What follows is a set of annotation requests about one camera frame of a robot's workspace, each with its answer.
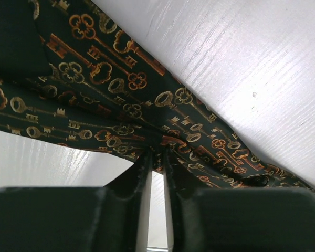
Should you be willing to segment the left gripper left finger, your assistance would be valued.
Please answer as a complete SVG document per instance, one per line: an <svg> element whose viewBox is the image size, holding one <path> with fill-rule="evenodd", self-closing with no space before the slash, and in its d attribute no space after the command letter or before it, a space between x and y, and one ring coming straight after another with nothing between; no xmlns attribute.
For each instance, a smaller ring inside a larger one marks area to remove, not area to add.
<svg viewBox="0 0 315 252"><path fill-rule="evenodd" d="M146 251L152 153L102 187L1 187L0 251Z"/></svg>

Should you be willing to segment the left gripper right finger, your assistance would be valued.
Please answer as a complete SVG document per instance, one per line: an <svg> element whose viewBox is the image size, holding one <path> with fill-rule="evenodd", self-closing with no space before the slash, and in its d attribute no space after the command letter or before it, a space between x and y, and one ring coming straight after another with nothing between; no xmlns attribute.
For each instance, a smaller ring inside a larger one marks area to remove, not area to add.
<svg viewBox="0 0 315 252"><path fill-rule="evenodd" d="M214 189L163 155L169 251L315 251L315 195L304 188Z"/></svg>

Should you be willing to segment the dark key-patterned tie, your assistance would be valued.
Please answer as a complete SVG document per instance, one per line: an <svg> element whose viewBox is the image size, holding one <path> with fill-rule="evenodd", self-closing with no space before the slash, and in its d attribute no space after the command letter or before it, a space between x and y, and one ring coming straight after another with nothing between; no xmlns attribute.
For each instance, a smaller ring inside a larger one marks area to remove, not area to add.
<svg viewBox="0 0 315 252"><path fill-rule="evenodd" d="M205 188L298 187L92 1L0 1L0 131L136 161L169 149Z"/></svg>

